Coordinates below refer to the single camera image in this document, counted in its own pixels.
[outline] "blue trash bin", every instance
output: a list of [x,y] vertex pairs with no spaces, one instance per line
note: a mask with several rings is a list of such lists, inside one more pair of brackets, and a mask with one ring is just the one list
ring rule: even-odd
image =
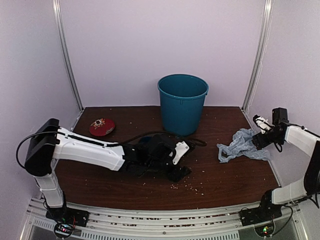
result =
[[208,84],[199,77],[173,74],[158,82],[162,125],[166,131],[188,136],[200,122]]

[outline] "red lid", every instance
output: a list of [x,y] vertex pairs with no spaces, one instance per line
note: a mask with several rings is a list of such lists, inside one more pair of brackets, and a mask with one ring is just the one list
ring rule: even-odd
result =
[[114,121],[111,119],[100,118],[91,123],[89,131],[93,136],[102,137],[111,133],[115,126]]

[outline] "blue cloth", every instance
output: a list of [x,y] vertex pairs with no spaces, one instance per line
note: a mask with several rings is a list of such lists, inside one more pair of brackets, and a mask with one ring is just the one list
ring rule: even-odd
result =
[[233,135],[233,142],[231,142],[229,146],[217,144],[216,146],[219,148],[218,159],[220,163],[227,163],[231,159],[241,155],[245,155],[251,159],[270,160],[270,153],[268,150],[257,150],[256,146],[252,143],[252,137],[254,135],[255,132],[252,129],[241,128]]

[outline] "wood surface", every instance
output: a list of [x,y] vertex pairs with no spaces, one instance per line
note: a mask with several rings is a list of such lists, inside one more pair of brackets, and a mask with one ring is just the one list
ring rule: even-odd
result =
[[[110,118],[115,130],[104,137],[89,133],[90,124]],[[238,107],[204,107],[192,137],[207,142],[180,161],[192,173],[178,183],[165,176],[128,173],[60,160],[56,174],[68,202],[126,210],[187,210],[224,207],[259,201],[266,190],[278,187],[267,161],[241,156],[219,163],[217,144],[229,145],[240,128],[250,128]],[[87,107],[74,132],[108,142],[121,142],[148,131],[162,130],[158,106]]]

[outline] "cloth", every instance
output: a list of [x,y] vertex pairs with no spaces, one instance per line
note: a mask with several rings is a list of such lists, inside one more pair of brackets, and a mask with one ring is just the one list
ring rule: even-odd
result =
[[270,153],[266,149],[257,150],[256,146],[252,143],[252,137],[255,132],[252,129],[241,128],[233,137],[233,142],[229,146],[217,144],[219,148],[218,159],[220,163],[227,163],[231,159],[245,155],[251,159],[270,160]]

